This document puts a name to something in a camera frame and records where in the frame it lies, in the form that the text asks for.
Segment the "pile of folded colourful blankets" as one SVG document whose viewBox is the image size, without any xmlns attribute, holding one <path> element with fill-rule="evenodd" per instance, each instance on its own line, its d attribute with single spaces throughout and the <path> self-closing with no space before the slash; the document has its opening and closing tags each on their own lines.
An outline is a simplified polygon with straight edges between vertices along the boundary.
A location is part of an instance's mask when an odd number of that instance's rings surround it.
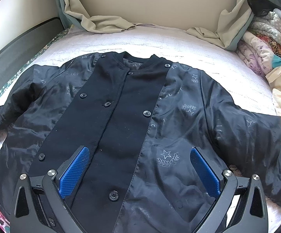
<svg viewBox="0 0 281 233">
<path fill-rule="evenodd" d="M 281 10 L 255 16 L 237 44 L 237 55 L 271 88 L 276 113 L 281 116 Z"/>
</svg>

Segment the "dark bed side rail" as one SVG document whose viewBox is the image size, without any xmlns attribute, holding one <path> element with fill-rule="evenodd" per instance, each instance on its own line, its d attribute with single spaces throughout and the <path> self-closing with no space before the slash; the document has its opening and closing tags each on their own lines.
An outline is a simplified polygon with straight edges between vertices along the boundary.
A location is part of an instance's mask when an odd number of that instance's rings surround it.
<svg viewBox="0 0 281 233">
<path fill-rule="evenodd" d="M 58 17 L 27 30 L 0 51 L 0 90 L 46 44 L 64 29 Z"/>
</svg>

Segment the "beige bed sheet cover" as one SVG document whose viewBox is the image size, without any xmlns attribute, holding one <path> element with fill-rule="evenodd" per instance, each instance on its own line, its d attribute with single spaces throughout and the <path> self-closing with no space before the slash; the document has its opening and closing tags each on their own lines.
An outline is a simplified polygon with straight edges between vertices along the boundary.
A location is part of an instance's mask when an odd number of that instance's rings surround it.
<svg viewBox="0 0 281 233">
<path fill-rule="evenodd" d="M 253 19 L 249 0 L 56 0 L 64 26 L 119 33 L 140 24 L 174 27 L 234 50 Z"/>
</svg>

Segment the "black garment on pile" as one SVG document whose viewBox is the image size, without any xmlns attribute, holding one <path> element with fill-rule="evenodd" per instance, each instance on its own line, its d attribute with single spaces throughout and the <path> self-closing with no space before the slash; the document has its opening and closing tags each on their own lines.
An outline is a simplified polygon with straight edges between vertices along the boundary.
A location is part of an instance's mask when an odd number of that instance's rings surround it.
<svg viewBox="0 0 281 233">
<path fill-rule="evenodd" d="M 254 15 L 258 17 L 265 17 L 277 7 L 269 0 L 247 0 L 247 2 Z"/>
</svg>

